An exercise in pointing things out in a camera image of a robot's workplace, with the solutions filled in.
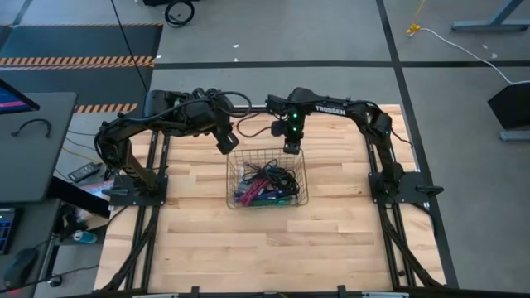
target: mouse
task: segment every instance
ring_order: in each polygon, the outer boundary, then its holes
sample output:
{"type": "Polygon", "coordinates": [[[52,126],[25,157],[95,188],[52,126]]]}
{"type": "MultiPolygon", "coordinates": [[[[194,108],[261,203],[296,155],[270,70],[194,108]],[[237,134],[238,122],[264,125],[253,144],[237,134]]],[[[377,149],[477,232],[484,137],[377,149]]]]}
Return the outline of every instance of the mouse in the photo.
{"type": "Polygon", "coordinates": [[[35,265],[37,250],[35,248],[22,249],[13,257],[11,266],[7,268],[3,276],[3,284],[6,288],[22,286],[26,283],[35,265]]]}

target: mounting plate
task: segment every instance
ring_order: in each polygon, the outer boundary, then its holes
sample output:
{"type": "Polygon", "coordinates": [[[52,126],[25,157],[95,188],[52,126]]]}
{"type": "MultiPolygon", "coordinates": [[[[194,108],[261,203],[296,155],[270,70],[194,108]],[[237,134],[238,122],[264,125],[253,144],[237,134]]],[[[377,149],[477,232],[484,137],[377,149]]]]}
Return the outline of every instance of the mounting plate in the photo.
{"type": "Polygon", "coordinates": [[[128,190],[126,195],[110,195],[108,204],[112,206],[161,206],[166,203],[167,175],[158,177],[157,195],[138,195],[134,190],[133,180],[127,175],[114,179],[112,190],[128,190]]]}
{"type": "Polygon", "coordinates": [[[368,180],[370,183],[370,191],[372,191],[372,199],[375,204],[385,203],[426,203],[429,197],[425,192],[417,191],[417,187],[425,186],[423,175],[420,172],[405,172],[399,184],[399,195],[393,199],[387,198],[377,187],[381,173],[369,173],[368,180]]]}

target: yellow cable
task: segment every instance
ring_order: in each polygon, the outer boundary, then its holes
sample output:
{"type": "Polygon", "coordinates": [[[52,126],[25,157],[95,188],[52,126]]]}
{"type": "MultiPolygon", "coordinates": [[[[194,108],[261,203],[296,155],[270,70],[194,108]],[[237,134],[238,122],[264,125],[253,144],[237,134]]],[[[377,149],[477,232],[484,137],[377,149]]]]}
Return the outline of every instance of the yellow cable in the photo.
{"type": "Polygon", "coordinates": [[[70,150],[68,150],[68,149],[66,149],[66,148],[64,148],[64,147],[63,147],[63,150],[66,151],[66,152],[68,152],[69,154],[72,154],[72,155],[75,155],[75,156],[79,156],[79,157],[85,158],[85,159],[87,159],[87,160],[89,160],[89,161],[93,161],[93,162],[95,162],[95,163],[100,163],[100,162],[101,162],[101,161],[95,160],[94,158],[90,158],[90,157],[88,157],[88,156],[84,156],[83,154],[79,154],[79,153],[76,153],[76,152],[72,152],[72,151],[70,151],[70,150]]]}
{"type": "Polygon", "coordinates": [[[420,31],[421,27],[420,25],[417,25],[417,21],[419,19],[420,13],[422,13],[423,4],[425,4],[426,1],[427,0],[422,0],[420,7],[417,8],[416,14],[414,14],[414,18],[412,19],[411,27],[407,30],[407,34],[412,34],[420,31]]]}

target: chair wheel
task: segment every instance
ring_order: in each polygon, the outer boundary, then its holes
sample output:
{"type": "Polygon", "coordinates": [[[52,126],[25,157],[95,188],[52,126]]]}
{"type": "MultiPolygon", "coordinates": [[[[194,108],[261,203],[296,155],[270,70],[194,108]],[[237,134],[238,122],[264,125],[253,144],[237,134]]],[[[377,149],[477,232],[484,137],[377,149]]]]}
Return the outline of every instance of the chair wheel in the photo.
{"type": "Polygon", "coordinates": [[[63,283],[63,278],[62,278],[62,276],[53,276],[53,277],[48,281],[48,285],[50,285],[51,287],[57,287],[57,286],[60,286],[62,283],[63,283]]]}

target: white cable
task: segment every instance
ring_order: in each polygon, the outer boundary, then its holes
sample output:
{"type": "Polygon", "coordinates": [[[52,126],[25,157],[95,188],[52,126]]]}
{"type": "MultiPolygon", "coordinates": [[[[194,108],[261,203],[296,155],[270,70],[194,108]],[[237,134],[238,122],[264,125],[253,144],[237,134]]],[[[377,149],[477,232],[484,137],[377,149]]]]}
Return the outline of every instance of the white cable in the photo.
{"type": "MultiPolygon", "coordinates": [[[[484,62],[485,64],[487,64],[487,65],[493,67],[493,69],[494,69],[494,70],[497,70],[497,72],[499,73],[499,75],[502,76],[503,79],[504,79],[508,84],[512,84],[512,85],[514,85],[514,84],[526,84],[526,83],[530,83],[530,80],[525,80],[525,81],[520,81],[520,82],[512,82],[512,81],[509,80],[509,79],[506,77],[506,75],[504,75],[504,74],[503,74],[503,73],[502,73],[497,67],[495,67],[495,65],[491,64],[491,63],[488,62],[487,60],[484,60],[484,59],[479,58],[477,55],[471,53],[470,51],[464,49],[464,48],[461,47],[461,46],[458,46],[456,43],[453,43],[453,42],[448,41],[447,39],[445,39],[445,38],[441,37],[440,35],[438,35],[438,33],[434,32],[433,30],[428,29],[428,28],[422,28],[422,29],[420,29],[420,31],[427,31],[427,32],[430,32],[430,33],[432,33],[434,36],[440,38],[440,39],[441,39],[442,41],[444,41],[446,44],[449,44],[449,45],[452,45],[452,46],[454,46],[454,47],[457,47],[457,48],[463,50],[464,52],[466,52],[467,54],[469,54],[471,57],[477,59],[478,61],[484,62]]],[[[414,36],[414,34],[416,34],[416,32],[413,32],[413,33],[410,34],[409,36],[412,37],[412,36],[414,36]]]]}

